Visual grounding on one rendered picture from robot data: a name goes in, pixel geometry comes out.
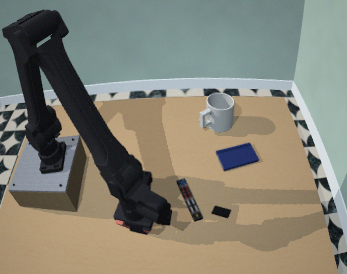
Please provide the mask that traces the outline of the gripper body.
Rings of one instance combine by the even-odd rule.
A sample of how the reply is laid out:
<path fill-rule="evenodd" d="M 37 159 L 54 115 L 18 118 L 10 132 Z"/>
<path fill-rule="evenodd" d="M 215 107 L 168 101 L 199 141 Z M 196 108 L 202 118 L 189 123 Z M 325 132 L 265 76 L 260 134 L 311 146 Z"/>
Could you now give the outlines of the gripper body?
<path fill-rule="evenodd" d="M 120 202 L 114 213 L 114 220 L 124 221 L 126 226 L 142 229 L 145 231 L 150 231 L 152 221 L 136 213 L 136 210 L 126 210 L 121 205 Z"/>

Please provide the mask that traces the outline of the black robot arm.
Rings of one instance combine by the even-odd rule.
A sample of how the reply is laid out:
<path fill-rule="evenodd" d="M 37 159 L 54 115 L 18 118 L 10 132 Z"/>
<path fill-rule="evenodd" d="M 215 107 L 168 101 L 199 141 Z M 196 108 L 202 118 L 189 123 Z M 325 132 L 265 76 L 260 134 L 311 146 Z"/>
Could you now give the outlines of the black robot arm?
<path fill-rule="evenodd" d="M 65 51 L 62 38 L 69 30 L 59 12 L 40 10 L 27 14 L 4 27 L 2 32 L 14 53 L 28 115 L 25 135 L 38 151 L 40 172 L 61 172 L 66 152 L 65 142 L 55 141 L 62 126 L 56 111 L 46 106 L 41 68 L 87 145 L 100 175 L 108 182 L 110 194 L 119 199 L 124 209 L 136 210 L 161 224 L 167 218 L 171 204 L 151 191 L 152 173 L 144 171 L 143 174 L 141 162 L 127 152 L 100 115 Z M 48 36 L 51 39 L 37 47 L 37 43 Z"/>

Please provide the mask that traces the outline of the dark blue flat rectangular pad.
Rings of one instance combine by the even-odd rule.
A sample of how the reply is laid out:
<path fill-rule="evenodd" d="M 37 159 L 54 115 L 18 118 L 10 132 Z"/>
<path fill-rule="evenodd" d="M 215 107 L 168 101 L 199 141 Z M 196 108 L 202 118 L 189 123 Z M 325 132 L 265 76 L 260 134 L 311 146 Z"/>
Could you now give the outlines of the dark blue flat rectangular pad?
<path fill-rule="evenodd" d="M 223 171 L 259 162 L 259 158 L 250 142 L 217 150 L 216 155 Z"/>

